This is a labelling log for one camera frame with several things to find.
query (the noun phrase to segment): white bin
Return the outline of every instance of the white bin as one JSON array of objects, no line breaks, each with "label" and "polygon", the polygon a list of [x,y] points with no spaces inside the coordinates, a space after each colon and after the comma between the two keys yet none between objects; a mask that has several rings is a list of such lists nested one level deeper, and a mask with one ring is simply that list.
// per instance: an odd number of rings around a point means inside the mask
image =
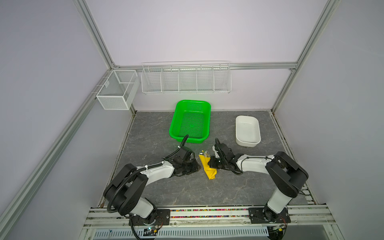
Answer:
[{"label": "white bin", "polygon": [[236,143],[244,147],[255,147],[261,141],[259,121],[250,116],[236,117]]}]

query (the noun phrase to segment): white wire basket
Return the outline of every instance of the white wire basket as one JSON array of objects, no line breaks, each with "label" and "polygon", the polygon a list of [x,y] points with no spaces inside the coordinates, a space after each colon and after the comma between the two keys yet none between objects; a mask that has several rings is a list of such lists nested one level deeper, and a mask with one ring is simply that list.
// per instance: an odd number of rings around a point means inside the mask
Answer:
[{"label": "white wire basket", "polygon": [[232,88],[228,62],[188,65],[160,65],[143,63],[142,91],[159,93],[229,93]]},{"label": "white wire basket", "polygon": [[135,70],[113,70],[96,97],[105,110],[129,110],[139,85]]}]

